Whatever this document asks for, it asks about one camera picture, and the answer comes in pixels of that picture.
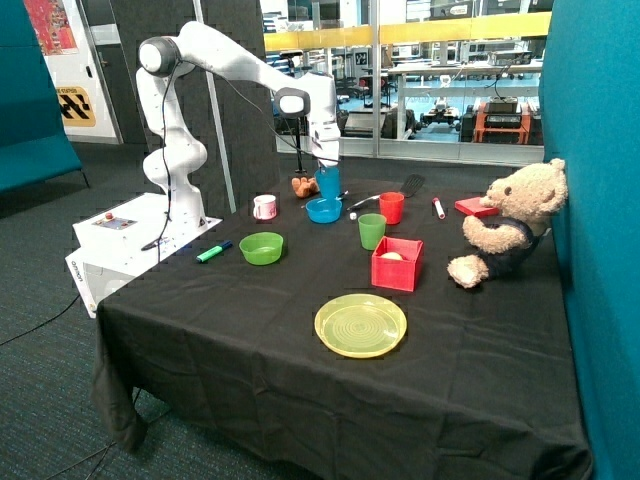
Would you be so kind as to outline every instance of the yellow railing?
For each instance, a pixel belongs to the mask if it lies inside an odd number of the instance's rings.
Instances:
[[[439,42],[506,37],[536,37],[549,32],[551,12],[489,15],[420,23],[382,25],[380,43]],[[334,28],[308,32],[268,33],[264,36],[267,52],[371,45],[370,26]]]

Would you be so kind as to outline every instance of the glass wall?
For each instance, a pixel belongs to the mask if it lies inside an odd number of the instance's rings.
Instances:
[[[262,0],[265,45],[291,75],[333,76],[344,155],[524,165],[543,155],[552,3]],[[291,123],[276,117],[305,146],[304,122]]]

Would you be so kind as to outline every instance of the teal panel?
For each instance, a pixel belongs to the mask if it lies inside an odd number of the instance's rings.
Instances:
[[[63,129],[55,87],[39,47],[0,49],[0,146]]]
[[[38,46],[29,14],[22,0],[2,0],[0,48]]]
[[[640,471],[640,2],[555,2],[540,86],[545,156],[567,161],[554,223],[596,478]]]
[[[0,192],[81,168],[64,133],[7,145],[0,148]]]
[[[82,168],[24,4],[4,1],[2,15],[0,191]]]

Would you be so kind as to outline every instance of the toy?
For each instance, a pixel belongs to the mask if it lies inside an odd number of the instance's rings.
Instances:
[[[309,179],[307,179],[307,177],[292,178],[291,186],[298,198],[307,198],[320,191],[318,182],[316,182],[316,179],[313,177]]]
[[[464,288],[473,288],[515,270],[538,246],[567,195],[560,159],[528,165],[493,182],[481,204],[497,207],[502,216],[490,224],[473,215],[465,218],[464,235],[479,250],[452,260],[447,267],[451,277]]]

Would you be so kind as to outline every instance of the blue cup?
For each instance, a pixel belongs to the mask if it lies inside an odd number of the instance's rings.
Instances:
[[[338,167],[322,167],[315,173],[316,182],[323,198],[337,198],[340,191],[340,170]]]

